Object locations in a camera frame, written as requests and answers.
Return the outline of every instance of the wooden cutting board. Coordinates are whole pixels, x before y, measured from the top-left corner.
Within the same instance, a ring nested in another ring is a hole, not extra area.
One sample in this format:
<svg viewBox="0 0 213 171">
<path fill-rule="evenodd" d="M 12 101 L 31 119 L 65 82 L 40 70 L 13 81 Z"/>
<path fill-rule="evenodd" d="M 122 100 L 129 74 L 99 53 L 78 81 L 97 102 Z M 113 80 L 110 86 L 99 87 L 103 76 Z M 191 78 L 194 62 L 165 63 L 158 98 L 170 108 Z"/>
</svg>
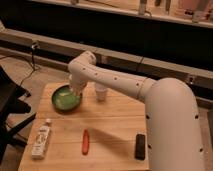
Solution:
<svg viewBox="0 0 213 171">
<path fill-rule="evenodd" d="M 94 85 L 89 83 L 80 106 L 61 114 L 52 106 L 51 96 L 66 84 L 45 87 L 19 171 L 148 170 L 147 150 L 144 161 L 134 158 L 136 134 L 146 135 L 144 104 L 111 89 L 106 101 L 98 102 Z M 52 119 L 49 145 L 45 158 L 35 161 L 30 155 L 32 146 L 47 117 Z M 90 136 L 86 156 L 81 153 L 84 129 Z"/>
</svg>

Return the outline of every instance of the small cup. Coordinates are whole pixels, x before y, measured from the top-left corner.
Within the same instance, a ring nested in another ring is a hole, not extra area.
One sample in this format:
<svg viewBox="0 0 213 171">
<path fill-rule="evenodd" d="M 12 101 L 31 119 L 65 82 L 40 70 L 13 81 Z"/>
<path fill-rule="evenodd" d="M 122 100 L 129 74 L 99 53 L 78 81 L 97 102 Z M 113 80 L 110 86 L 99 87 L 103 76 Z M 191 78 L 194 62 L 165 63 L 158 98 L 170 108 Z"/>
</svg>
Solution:
<svg viewBox="0 0 213 171">
<path fill-rule="evenodd" d="M 95 92 L 96 92 L 96 97 L 98 101 L 106 100 L 107 91 L 108 90 L 106 86 L 99 83 L 95 83 Z"/>
</svg>

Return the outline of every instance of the black eraser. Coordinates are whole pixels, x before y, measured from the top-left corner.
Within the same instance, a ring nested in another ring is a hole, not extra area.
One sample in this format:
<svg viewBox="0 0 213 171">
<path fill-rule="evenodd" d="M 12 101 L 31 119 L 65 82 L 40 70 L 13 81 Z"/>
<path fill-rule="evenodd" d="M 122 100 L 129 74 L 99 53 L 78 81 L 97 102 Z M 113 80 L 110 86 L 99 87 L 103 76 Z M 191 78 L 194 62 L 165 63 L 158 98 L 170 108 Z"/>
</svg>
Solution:
<svg viewBox="0 0 213 171">
<path fill-rule="evenodd" d="M 135 158 L 138 160 L 145 160 L 145 142 L 145 135 L 136 135 Z"/>
</svg>

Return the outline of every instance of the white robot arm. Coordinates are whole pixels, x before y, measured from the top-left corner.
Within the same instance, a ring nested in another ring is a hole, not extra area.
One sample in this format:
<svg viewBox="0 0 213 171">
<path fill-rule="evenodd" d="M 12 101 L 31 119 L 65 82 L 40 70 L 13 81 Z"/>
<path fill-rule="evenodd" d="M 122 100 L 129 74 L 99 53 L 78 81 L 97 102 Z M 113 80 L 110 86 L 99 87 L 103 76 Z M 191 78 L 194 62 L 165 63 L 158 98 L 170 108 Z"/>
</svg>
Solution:
<svg viewBox="0 0 213 171">
<path fill-rule="evenodd" d="M 182 81 L 159 81 L 95 66 L 89 51 L 69 63 L 73 92 L 95 81 L 145 103 L 152 171 L 204 171 L 203 145 L 194 94 Z"/>
</svg>

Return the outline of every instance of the red object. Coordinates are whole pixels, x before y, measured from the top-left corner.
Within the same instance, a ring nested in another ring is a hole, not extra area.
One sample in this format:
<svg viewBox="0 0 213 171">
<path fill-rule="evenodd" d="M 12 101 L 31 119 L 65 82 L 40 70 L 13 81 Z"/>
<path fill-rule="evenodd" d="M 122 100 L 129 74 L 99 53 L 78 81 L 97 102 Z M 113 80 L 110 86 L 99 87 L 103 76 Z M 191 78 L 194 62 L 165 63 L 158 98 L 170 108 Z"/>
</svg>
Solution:
<svg viewBox="0 0 213 171">
<path fill-rule="evenodd" d="M 82 142 L 82 154 L 87 155 L 88 151 L 89 151 L 89 132 L 88 130 L 85 129 Z"/>
</svg>

